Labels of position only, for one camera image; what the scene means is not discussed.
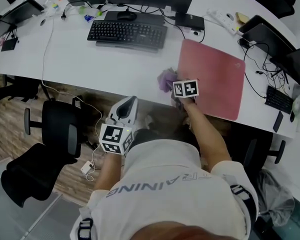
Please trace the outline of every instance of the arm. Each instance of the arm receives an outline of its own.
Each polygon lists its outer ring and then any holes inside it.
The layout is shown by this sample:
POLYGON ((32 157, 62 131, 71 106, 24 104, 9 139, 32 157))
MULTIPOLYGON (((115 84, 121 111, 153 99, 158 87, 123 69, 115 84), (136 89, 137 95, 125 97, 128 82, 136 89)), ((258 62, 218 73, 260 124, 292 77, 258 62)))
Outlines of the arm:
POLYGON ((121 177, 121 155, 107 153, 93 190, 110 190, 121 177))
POLYGON ((206 158, 209 171, 221 161, 231 161, 224 139, 197 105, 189 98, 181 98, 180 101, 190 118, 200 153, 206 158))

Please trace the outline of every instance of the pink mouse pad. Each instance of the pink mouse pad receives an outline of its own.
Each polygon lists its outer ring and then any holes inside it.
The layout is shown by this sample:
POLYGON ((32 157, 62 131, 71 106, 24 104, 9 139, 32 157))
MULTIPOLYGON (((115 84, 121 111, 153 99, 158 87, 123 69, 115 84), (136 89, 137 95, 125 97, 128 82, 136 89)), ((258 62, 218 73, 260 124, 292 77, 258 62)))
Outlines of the pink mouse pad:
POLYGON ((182 42, 178 79, 198 79, 196 103, 206 115, 238 118, 245 69, 245 62, 230 54, 193 40, 182 42))

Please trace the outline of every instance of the computer mouse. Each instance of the computer mouse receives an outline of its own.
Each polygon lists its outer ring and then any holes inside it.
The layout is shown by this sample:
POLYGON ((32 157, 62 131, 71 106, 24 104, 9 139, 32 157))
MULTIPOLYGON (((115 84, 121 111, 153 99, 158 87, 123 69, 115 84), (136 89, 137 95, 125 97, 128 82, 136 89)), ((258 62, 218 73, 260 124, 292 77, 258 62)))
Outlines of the computer mouse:
POLYGON ((295 120, 295 113, 291 111, 290 122, 292 123, 295 120))
POLYGON ((134 21, 137 18, 137 14, 132 11, 120 11, 116 15, 117 20, 121 21, 134 21))

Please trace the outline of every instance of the desk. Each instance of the desk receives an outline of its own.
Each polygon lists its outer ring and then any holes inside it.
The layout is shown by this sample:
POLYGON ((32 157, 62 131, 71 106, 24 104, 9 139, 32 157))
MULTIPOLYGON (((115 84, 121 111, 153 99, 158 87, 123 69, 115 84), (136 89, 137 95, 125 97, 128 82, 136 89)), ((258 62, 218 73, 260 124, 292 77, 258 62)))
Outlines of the desk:
MULTIPOLYGON (((15 7, 22 1, 24 0, 17 0, 11 6, 15 7)), ((208 8, 222 9, 233 15, 239 11, 249 17, 258 14, 298 47, 293 33, 255 0, 193 0, 188 13, 203 16, 208 8)), ((109 6, 107 9, 122 11, 122 8, 115 6, 109 6)), ((120 48, 96 47, 94 42, 87 41, 92 23, 87 23, 81 15, 70 15, 66 21, 62 21, 59 15, 48 17, 46 23, 40 26, 44 18, 45 16, 41 15, 30 19, 24 26, 18 28, 20 43, 17 44, 15 50, 0 52, 0 74, 41 79, 44 52, 53 27, 53 34, 45 54, 44 80, 124 96, 136 95, 139 99, 164 105, 171 104, 171 94, 159 90, 157 76, 162 70, 178 67, 183 40, 179 29, 168 25, 164 49, 157 54, 152 54, 120 48)), ((223 27, 209 21, 205 23, 205 32, 204 44, 243 59, 244 52, 237 44, 240 38, 238 35, 232 36, 223 27)), ((198 41, 202 38, 191 33, 185 33, 185 36, 198 41)), ((261 66, 266 54, 256 48, 249 51, 249 56, 261 66)), ((246 74, 257 92, 265 94, 267 79, 263 75, 255 74, 256 70, 258 68, 255 62, 247 58, 246 74)), ((293 86, 294 81, 290 77, 288 80, 293 86)), ((254 93, 245 79, 236 122, 273 132, 272 127, 278 110, 264 103, 265 100, 254 93)), ((296 133, 297 120, 291 123, 290 116, 283 114, 278 134, 293 138, 296 133)))

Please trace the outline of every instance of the black keyboard on desk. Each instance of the black keyboard on desk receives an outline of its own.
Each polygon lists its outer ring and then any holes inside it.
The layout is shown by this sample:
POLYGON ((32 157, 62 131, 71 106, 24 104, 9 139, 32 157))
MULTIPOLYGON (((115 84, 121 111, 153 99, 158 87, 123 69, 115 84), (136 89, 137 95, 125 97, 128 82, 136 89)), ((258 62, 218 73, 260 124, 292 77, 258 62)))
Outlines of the black keyboard on desk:
POLYGON ((294 100, 281 91, 268 86, 265 104, 290 115, 294 100))
POLYGON ((116 20, 94 20, 87 40, 96 41, 97 44, 122 44, 131 48, 157 50, 164 47, 166 34, 166 26, 116 20))

